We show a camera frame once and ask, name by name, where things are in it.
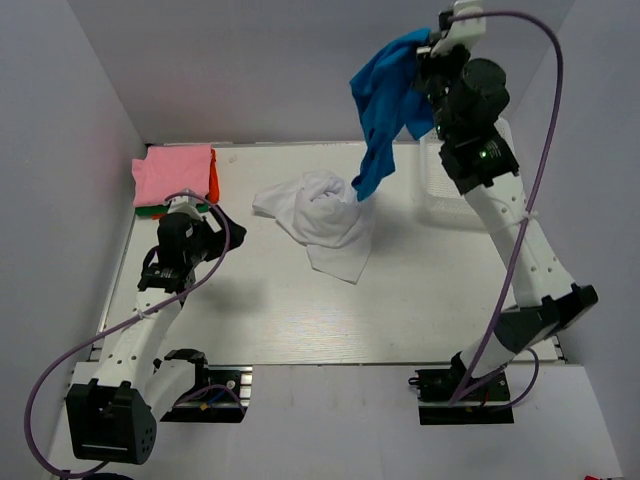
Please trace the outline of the blue t shirt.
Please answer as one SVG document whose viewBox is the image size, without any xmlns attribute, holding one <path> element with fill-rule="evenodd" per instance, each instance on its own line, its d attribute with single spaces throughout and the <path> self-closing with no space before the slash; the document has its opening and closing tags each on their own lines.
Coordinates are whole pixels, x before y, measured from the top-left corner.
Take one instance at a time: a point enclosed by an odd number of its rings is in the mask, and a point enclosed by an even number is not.
<svg viewBox="0 0 640 480">
<path fill-rule="evenodd" d="M 401 130 L 418 140 L 434 127 L 429 102 L 412 87 L 416 50 L 430 33 L 428 28 L 419 29 L 391 41 L 349 82 L 367 146 L 351 182 L 360 202 L 395 172 L 393 142 Z"/>
</svg>

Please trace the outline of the white t shirt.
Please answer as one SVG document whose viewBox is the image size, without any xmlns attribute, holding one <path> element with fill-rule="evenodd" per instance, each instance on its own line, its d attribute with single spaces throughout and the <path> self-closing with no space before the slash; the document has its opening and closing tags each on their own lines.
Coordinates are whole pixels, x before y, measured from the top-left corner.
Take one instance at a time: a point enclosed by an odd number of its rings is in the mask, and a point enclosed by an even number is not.
<svg viewBox="0 0 640 480">
<path fill-rule="evenodd" d="M 314 270 L 358 282 L 372 248 L 373 197 L 360 201 L 347 181 L 316 170 L 259 191 L 252 208 L 303 245 Z"/>
</svg>

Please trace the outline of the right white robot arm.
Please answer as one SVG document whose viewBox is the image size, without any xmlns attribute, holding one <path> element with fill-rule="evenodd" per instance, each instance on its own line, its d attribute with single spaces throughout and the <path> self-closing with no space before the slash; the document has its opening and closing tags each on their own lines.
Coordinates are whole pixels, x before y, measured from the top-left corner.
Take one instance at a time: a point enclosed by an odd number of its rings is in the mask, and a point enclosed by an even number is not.
<svg viewBox="0 0 640 480">
<path fill-rule="evenodd" d="M 430 35 L 417 55 L 416 87 L 426 94 L 442 145 L 441 164 L 488 232 L 507 274 L 487 333 L 451 360 L 447 382 L 472 399 L 487 375 L 519 353 L 575 323 L 598 301 L 559 261 L 524 191 L 520 167 L 496 128 L 509 102 L 506 74 L 495 62 L 472 58 L 461 40 Z"/>
</svg>

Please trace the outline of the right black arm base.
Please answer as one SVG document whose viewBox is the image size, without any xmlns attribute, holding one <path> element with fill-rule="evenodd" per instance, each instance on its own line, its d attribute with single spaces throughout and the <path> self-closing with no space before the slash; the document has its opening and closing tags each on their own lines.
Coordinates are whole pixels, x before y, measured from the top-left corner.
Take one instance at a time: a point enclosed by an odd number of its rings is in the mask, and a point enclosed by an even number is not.
<svg viewBox="0 0 640 480">
<path fill-rule="evenodd" d="M 514 423 L 511 394 L 501 372 L 461 400 L 449 405 L 455 386 L 446 384 L 448 369 L 416 370 L 408 385 L 418 397 L 421 426 L 508 425 Z"/>
</svg>

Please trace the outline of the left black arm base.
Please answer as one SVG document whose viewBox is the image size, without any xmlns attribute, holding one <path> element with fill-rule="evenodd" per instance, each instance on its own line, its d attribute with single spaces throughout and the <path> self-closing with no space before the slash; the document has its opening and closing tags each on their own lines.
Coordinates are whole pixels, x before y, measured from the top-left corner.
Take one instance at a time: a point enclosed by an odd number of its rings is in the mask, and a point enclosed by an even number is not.
<svg viewBox="0 0 640 480">
<path fill-rule="evenodd" d="M 206 365 L 195 386 L 161 421 L 183 424 L 239 424 L 248 409 L 253 383 L 252 366 Z"/>
</svg>

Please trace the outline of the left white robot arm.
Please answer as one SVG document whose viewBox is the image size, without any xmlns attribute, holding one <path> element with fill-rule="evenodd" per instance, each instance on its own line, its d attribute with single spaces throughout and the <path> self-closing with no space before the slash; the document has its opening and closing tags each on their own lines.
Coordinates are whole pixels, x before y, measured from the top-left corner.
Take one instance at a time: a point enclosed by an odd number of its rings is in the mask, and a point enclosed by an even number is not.
<svg viewBox="0 0 640 480">
<path fill-rule="evenodd" d="M 206 218 L 169 213 L 158 224 L 158 243 L 143 261 L 135 323 L 123 328 L 91 380 L 66 396 L 73 453 L 82 460 L 140 465 L 153 449 L 157 424 L 183 395 L 205 396 L 211 374 L 206 356 L 193 349 L 159 355 L 170 325 L 181 313 L 202 262 L 238 248 L 246 229 L 225 213 Z"/>
</svg>

